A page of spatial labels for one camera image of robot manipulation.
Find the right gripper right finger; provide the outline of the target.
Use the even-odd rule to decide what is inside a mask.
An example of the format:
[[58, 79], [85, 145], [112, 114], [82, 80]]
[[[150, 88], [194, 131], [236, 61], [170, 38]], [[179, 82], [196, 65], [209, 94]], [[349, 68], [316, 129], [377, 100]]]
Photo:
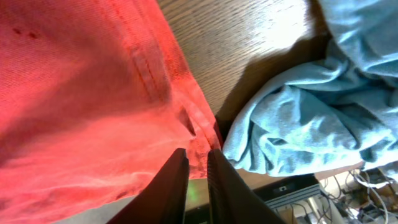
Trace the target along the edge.
[[219, 149], [208, 153], [210, 222], [284, 224], [243, 181]]

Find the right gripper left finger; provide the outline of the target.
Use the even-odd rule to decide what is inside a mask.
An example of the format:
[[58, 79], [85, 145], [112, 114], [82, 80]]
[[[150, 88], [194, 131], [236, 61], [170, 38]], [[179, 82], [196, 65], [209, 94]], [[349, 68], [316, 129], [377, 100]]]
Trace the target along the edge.
[[150, 184], [108, 223], [183, 223], [189, 172], [186, 150], [174, 150]]

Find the orange t-shirt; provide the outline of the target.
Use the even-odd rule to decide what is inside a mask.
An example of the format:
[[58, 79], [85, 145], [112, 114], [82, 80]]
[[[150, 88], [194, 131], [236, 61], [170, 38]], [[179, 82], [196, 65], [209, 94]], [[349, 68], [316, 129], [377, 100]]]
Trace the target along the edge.
[[215, 117], [156, 1], [1, 2], [1, 222], [139, 194], [177, 148], [206, 177]]

